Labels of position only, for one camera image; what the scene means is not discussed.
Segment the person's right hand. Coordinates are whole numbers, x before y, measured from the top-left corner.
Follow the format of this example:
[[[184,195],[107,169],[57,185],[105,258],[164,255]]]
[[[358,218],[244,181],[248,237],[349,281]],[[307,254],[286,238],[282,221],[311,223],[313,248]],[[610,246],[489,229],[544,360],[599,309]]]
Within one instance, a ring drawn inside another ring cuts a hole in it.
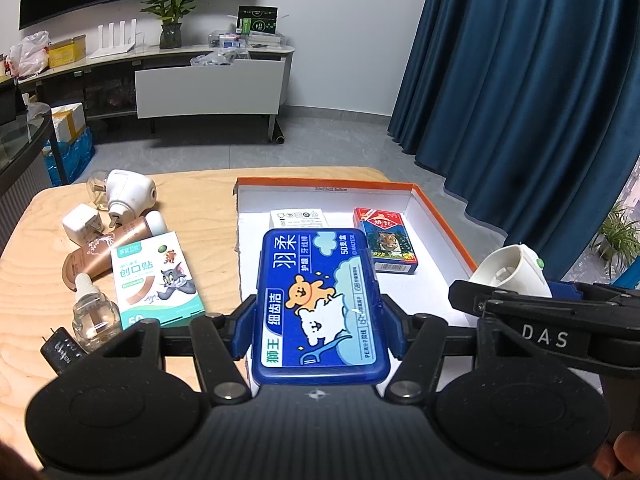
[[[613,445],[605,443],[597,452],[593,469],[605,479],[640,479],[640,434],[623,431]]]

